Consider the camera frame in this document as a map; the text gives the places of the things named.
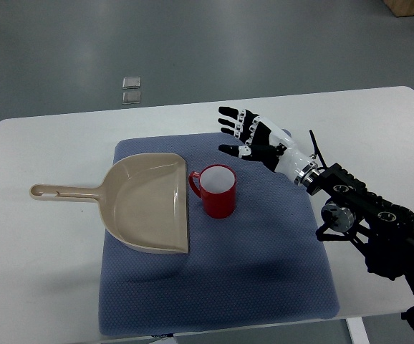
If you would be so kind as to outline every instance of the blue cloth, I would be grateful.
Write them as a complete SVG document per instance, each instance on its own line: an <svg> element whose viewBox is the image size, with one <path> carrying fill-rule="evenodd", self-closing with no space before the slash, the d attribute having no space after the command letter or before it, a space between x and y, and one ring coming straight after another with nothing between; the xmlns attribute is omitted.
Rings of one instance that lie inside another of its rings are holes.
<svg viewBox="0 0 414 344"><path fill-rule="evenodd" d="M207 216L188 190L190 252L137 252L105 232L99 297L104 335L157 335L331 318L339 303L309 195L261 163L218 151L223 133L124 140L115 162L177 153L188 173L214 163L237 175L236 210Z"/></svg>

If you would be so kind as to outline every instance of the robotic arm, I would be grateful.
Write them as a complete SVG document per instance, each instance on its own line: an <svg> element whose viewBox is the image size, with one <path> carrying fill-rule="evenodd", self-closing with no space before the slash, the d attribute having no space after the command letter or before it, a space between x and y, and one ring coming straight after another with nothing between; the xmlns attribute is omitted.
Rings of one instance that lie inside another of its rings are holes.
<svg viewBox="0 0 414 344"><path fill-rule="evenodd" d="M221 131L245 145L220 145L218 149L248 161L262 161L271 171L283 173L310 195L320 190L330 198L322 208L324 224L316 230L323 241L349 241L363 256L367 271L394 280L405 276L414 294L414 213L369 192L366 184L335 163L319 168L297 144L273 122L248 110L220 107ZM363 242L357 234L367 237ZM414 329L414 307L402 314Z"/></svg>

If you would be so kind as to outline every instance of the table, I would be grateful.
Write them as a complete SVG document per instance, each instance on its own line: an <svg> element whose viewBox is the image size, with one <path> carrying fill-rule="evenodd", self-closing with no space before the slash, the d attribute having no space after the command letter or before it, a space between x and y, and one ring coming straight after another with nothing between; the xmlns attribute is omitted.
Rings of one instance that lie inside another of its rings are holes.
<svg viewBox="0 0 414 344"><path fill-rule="evenodd" d="M0 122L0 343L100 340L97 295L104 226L96 204L39 202L36 183L96 186L120 140L218 132L218 106L247 108L340 163L389 201L414 211L414 91L407 87L75 113ZM327 199L311 197L318 224ZM338 318L414 305L403 277L368 274L349 243L324 243Z"/></svg>

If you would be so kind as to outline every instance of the floor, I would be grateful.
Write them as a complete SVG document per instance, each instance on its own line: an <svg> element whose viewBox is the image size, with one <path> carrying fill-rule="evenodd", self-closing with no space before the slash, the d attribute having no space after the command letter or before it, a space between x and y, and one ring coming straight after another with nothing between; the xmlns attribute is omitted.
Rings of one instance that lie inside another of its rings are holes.
<svg viewBox="0 0 414 344"><path fill-rule="evenodd" d="M414 17L381 0L0 0L0 120L398 85L414 89ZM364 322L372 344L414 343L399 315ZM179 342L350 339L339 320Z"/></svg>

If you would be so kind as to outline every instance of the red mug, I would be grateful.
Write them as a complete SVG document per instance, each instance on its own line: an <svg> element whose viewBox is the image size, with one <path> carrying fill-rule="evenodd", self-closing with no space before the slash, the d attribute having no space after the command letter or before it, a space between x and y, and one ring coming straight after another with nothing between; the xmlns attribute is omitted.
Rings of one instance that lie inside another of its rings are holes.
<svg viewBox="0 0 414 344"><path fill-rule="evenodd" d="M198 179L199 187L194 183L195 178ZM224 219L236 208L237 177L230 167L210 165L200 173L191 172L188 181L209 216Z"/></svg>

